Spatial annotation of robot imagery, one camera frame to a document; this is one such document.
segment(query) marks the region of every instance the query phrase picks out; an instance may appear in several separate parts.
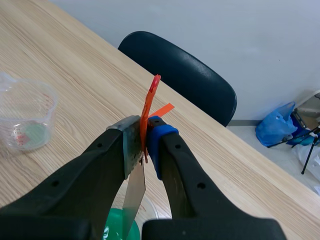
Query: clear plastic cup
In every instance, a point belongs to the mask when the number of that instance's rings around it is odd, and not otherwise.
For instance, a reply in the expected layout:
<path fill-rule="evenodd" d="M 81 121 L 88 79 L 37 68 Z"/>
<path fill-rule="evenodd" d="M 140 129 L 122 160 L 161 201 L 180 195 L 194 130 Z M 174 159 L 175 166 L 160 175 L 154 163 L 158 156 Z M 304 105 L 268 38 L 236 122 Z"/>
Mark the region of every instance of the clear plastic cup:
<path fill-rule="evenodd" d="M 58 95 L 48 84 L 0 73 L 0 138 L 9 147 L 33 150 L 52 137 Z"/>
<path fill-rule="evenodd" d="M 121 187 L 119 188 L 119 191 L 117 192 L 114 201 L 112 203 L 112 209 L 123 209 L 124 201 L 125 201 L 125 196 L 126 196 L 126 191 L 127 191 L 128 184 L 127 182 L 123 182 Z M 151 219 L 158 219 L 158 212 L 152 203 L 152 201 L 146 196 L 143 196 L 142 202 L 140 204 L 139 210 L 135 216 L 135 222 L 139 228 L 140 236 L 142 234 L 142 226 L 143 224 Z"/>

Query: blue plastic bag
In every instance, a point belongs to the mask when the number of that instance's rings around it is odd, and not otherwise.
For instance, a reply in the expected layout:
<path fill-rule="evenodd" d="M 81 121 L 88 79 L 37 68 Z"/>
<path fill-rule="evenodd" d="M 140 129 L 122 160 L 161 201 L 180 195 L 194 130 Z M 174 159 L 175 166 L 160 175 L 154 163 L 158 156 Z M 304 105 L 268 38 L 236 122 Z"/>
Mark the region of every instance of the blue plastic bag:
<path fill-rule="evenodd" d="M 279 143 L 284 137 L 297 130 L 290 116 L 295 105 L 295 102 L 290 102 L 265 117 L 255 129 L 255 135 L 260 143 L 264 146 Z"/>

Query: blue clamp pad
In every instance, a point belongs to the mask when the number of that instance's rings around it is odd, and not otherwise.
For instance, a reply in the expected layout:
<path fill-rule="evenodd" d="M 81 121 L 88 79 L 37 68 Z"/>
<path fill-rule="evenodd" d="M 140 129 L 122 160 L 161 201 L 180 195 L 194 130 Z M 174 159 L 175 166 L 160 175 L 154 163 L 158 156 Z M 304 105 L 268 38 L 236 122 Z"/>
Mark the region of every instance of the blue clamp pad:
<path fill-rule="evenodd" d="M 153 116 L 150 117 L 149 119 L 161 119 L 158 116 Z M 158 177 L 159 180 L 162 180 L 162 176 L 160 174 L 159 170 L 159 140 L 162 136 L 171 134 L 171 133 L 179 133 L 178 129 L 174 128 L 171 125 L 161 125 L 161 126 L 156 126 L 152 129 L 151 132 L 147 133 L 147 149 L 148 153 L 151 157 L 151 160 L 153 162 L 156 176 Z"/>

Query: plastic measuring cup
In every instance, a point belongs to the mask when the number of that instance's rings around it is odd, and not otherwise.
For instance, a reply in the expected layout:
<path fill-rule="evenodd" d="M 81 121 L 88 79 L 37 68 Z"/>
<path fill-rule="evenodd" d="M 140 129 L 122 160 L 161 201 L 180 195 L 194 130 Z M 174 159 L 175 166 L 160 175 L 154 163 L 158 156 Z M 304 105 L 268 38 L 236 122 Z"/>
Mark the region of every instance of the plastic measuring cup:
<path fill-rule="evenodd" d="M 113 200 L 112 207 L 105 224 L 102 240 L 118 240 L 122 237 L 122 207 L 124 205 L 127 187 L 127 182 L 123 182 Z M 158 218 L 158 212 L 154 204 L 146 195 L 144 195 L 127 239 L 141 239 L 143 224 L 148 220 Z"/>
<path fill-rule="evenodd" d="M 48 84 L 0 73 L 0 138 L 19 150 L 45 145 L 54 130 L 57 103 Z"/>

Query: chair backrest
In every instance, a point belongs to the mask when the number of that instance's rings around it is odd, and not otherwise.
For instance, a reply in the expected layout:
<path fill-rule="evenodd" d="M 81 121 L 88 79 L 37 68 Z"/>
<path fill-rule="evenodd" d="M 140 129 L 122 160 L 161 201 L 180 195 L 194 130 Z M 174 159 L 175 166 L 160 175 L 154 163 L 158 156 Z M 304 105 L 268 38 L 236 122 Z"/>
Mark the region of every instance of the chair backrest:
<path fill-rule="evenodd" d="M 203 62 L 150 32 L 129 34 L 118 48 L 220 124 L 227 126 L 237 107 L 233 88 Z"/>

